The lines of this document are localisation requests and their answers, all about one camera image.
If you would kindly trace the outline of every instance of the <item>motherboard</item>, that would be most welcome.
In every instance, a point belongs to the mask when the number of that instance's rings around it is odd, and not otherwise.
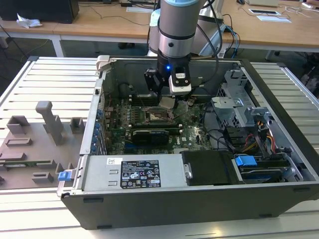
[[[108,154],[172,154],[209,150],[202,128],[204,104],[179,102],[172,109],[150,98],[106,98],[103,131]]]

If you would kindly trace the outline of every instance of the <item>slotted metal table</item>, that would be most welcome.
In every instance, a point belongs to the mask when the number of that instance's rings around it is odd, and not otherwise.
[[[42,122],[38,101],[53,102],[61,121],[87,118],[96,75],[94,58],[40,57],[28,61],[0,97],[0,143],[12,115]],[[286,67],[252,63],[288,114],[319,152],[319,101]],[[262,98],[253,94],[261,106]],[[87,231],[66,209],[56,188],[0,191],[0,238],[174,238],[314,239],[319,238],[319,200],[302,202],[278,218]]]

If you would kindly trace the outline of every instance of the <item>floor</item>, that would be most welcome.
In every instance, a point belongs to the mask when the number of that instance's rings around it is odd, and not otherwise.
[[[42,39],[16,38],[15,42],[27,55],[55,56],[51,41]],[[97,57],[101,54],[113,56],[143,56],[147,52],[145,44],[136,44],[134,48],[124,50],[119,49],[116,43],[98,42],[98,44],[100,53],[95,53],[92,42],[62,42],[67,57]],[[26,59],[18,50],[14,42],[9,41],[8,45],[9,47],[7,49],[0,50],[0,95],[26,62]],[[267,62],[265,60],[266,53],[267,51],[264,50],[239,50],[239,55],[237,58],[246,58],[251,62]],[[230,57],[231,55],[232,50],[227,53],[226,58]],[[301,77],[304,71],[303,64],[305,63],[305,60],[295,52],[281,52],[279,56],[274,55],[270,62],[284,63],[298,78]]]

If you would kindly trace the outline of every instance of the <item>power supply label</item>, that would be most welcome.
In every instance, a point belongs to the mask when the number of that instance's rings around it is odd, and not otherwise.
[[[160,187],[160,166],[158,160],[122,161],[121,188]]]

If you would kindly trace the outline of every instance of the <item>blue cable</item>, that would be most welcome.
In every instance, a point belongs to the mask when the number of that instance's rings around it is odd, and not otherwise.
[[[231,34],[234,36],[234,38],[236,39],[236,43],[235,43],[235,50],[233,52],[233,55],[231,56],[231,58],[234,58],[236,53],[237,53],[237,50],[238,50],[238,47],[239,47],[239,44],[238,44],[238,38],[237,38],[237,33],[233,31],[233,29],[230,27],[230,26],[226,26],[226,28],[231,32]]]

